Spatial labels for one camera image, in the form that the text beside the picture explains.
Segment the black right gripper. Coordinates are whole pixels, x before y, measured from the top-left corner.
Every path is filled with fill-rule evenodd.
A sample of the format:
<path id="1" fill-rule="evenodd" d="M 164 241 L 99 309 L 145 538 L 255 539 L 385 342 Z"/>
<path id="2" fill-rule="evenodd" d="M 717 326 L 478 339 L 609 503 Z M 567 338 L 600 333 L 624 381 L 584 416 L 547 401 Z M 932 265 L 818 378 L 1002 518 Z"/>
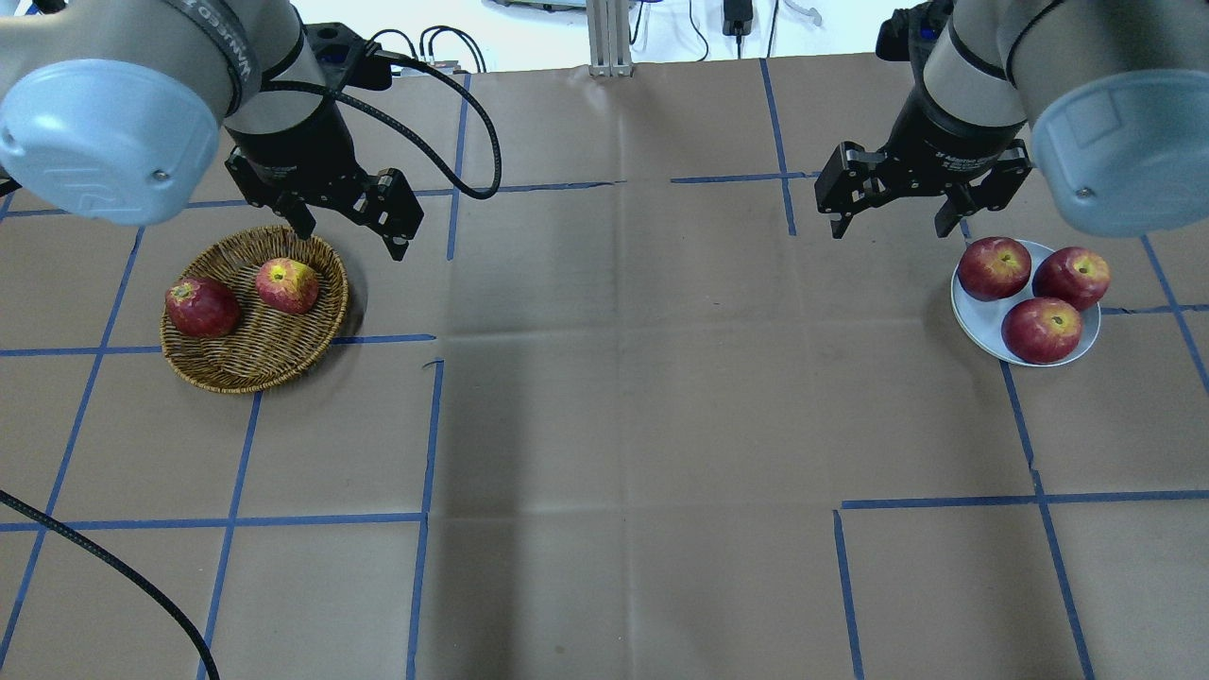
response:
<path id="1" fill-rule="evenodd" d="M 841 142 L 815 181 L 817 211 L 843 238 L 851 218 L 896 198 L 945 198 L 935 232 L 948 237 L 964 218 L 1002 211 L 1032 171 L 1020 125 L 985 127 L 945 113 L 916 85 L 877 150 Z"/>

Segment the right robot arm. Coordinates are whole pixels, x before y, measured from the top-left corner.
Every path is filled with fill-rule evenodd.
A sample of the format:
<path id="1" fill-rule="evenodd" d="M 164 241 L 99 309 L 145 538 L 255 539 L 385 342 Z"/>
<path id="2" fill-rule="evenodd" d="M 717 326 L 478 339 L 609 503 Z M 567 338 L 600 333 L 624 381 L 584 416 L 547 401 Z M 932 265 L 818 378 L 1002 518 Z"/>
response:
<path id="1" fill-rule="evenodd" d="M 841 238 L 895 198 L 935 230 L 1003 211 L 1039 171 L 1071 227 L 1133 238 L 1207 220 L 1204 1 L 924 1 L 877 35 L 912 67 L 887 142 L 835 146 L 816 206 Z"/>

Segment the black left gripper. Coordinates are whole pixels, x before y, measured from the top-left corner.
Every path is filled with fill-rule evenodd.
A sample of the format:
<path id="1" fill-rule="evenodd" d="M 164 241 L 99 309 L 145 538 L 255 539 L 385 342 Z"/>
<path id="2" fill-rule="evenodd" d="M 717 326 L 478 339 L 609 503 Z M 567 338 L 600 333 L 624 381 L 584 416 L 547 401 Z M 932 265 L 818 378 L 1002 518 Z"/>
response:
<path id="1" fill-rule="evenodd" d="M 378 235 L 401 263 L 424 217 L 406 177 L 397 168 L 369 174 L 355 159 L 349 126 L 334 104 L 288 129 L 229 129 L 225 160 L 245 203 L 284 218 L 297 240 L 316 231 L 313 207 L 337 212 Z"/>

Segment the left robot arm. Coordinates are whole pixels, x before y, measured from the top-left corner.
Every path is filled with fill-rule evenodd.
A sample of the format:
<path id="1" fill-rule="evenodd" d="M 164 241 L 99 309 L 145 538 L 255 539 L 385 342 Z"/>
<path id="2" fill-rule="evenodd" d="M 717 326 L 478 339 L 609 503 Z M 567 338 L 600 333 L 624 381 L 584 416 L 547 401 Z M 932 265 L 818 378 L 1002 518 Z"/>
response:
<path id="1" fill-rule="evenodd" d="M 306 25 L 289 1 L 36 1 L 2 18 L 2 194 L 131 227 L 177 217 L 216 160 L 247 204 L 299 238 L 312 208 L 377 234 L 394 260 L 418 232 L 401 171 L 370 173 L 339 109 L 388 90 L 376 44 Z"/>

